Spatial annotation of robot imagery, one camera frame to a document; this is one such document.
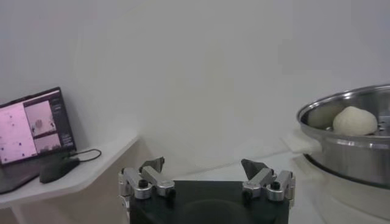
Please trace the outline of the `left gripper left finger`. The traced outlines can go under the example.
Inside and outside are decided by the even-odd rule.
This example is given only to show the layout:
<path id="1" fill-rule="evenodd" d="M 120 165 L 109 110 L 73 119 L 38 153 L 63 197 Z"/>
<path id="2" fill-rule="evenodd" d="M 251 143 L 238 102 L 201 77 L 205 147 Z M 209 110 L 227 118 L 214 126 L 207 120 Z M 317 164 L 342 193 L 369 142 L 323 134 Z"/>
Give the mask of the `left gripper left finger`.
<path id="1" fill-rule="evenodd" d="M 145 161 L 141 167 L 125 167 L 118 173 L 119 196 L 125 201 L 131 197 L 137 200 L 147 200 L 152 196 L 152 190 L 158 196 L 168 200 L 176 196 L 176 184 L 161 174 L 164 157 Z"/>

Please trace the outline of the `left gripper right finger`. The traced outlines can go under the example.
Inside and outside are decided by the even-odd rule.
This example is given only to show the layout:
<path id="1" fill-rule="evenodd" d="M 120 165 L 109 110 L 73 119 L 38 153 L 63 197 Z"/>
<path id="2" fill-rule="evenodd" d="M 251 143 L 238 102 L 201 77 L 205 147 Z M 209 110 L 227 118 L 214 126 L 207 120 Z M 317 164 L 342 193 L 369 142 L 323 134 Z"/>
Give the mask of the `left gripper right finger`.
<path id="1" fill-rule="evenodd" d="M 296 178 L 287 170 L 276 173 L 265 163 L 255 162 L 249 159 L 242 159 L 241 165 L 248 178 L 242 183 L 243 199 L 245 203 L 250 203 L 262 194 L 269 201 L 282 202 L 288 200 L 294 203 Z"/>

